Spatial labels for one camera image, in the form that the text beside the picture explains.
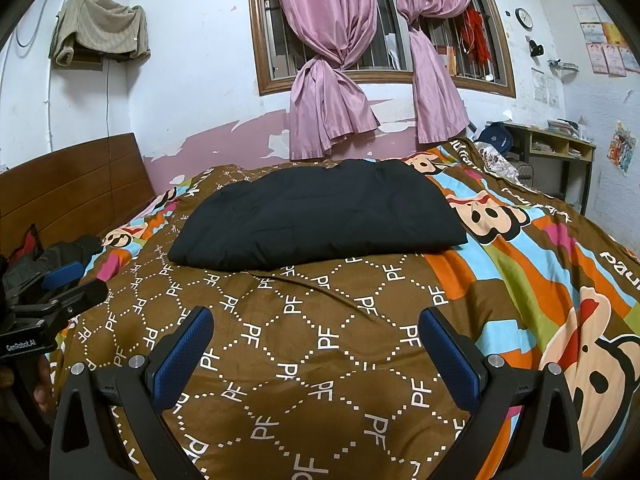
curtain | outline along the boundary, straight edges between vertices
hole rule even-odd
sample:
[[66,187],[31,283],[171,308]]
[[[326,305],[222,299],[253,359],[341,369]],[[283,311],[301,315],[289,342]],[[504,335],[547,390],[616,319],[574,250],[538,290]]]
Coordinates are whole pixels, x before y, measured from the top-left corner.
[[471,0],[397,0],[398,13],[409,24],[414,60],[414,103],[419,142],[442,142],[469,124],[465,105],[418,18],[453,18]]
[[291,89],[289,156],[322,157],[344,136],[379,126],[362,90],[342,72],[376,34],[377,0],[280,0],[280,5],[293,32],[318,53]]

wall clock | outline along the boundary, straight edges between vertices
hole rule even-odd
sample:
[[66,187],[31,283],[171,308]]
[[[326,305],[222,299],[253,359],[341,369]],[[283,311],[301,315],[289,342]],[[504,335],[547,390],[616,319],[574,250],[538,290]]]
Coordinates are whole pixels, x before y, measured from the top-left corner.
[[516,9],[516,17],[520,22],[520,25],[522,25],[524,28],[526,28],[527,30],[533,29],[533,19],[531,15],[522,7]]

wooden headboard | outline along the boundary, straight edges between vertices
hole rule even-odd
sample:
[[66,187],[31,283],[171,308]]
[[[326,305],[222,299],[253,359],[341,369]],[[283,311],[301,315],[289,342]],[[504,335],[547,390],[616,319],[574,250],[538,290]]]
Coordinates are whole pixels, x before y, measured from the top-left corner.
[[104,235],[153,198],[133,134],[48,153],[0,174],[0,251],[8,256],[32,223],[44,247]]

patterned bedding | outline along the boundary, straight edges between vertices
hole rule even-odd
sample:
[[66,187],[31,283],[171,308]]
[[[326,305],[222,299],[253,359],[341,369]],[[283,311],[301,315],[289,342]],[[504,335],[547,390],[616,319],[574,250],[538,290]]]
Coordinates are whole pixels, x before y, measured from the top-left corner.
[[[164,417],[204,478],[423,480],[468,417],[417,338],[420,311],[438,305],[484,354],[561,365],[592,474],[624,445],[638,408],[640,265],[565,203],[486,173],[471,142],[405,162],[440,187],[468,243],[275,272],[177,267],[166,254],[206,196],[277,168],[212,168],[167,192],[92,263],[110,294],[69,329],[56,387],[79,360],[94,368],[147,354],[202,304],[213,339]],[[114,414],[140,476],[152,478]],[[509,412],[479,478],[495,472],[519,415]]]

metal bolt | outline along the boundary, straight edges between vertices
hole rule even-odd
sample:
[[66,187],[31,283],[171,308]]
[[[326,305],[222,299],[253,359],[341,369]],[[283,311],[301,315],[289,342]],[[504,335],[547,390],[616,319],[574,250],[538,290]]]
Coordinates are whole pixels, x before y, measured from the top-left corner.
[[129,366],[131,368],[140,368],[145,363],[145,357],[143,355],[134,355],[129,359]]
[[82,372],[84,372],[84,364],[82,363],[76,363],[71,367],[71,373],[73,375],[80,375]]
[[562,373],[562,368],[558,363],[549,363],[546,367],[553,375],[560,375]]
[[494,368],[502,368],[504,366],[504,359],[501,355],[490,355],[487,360],[489,361],[489,364]]

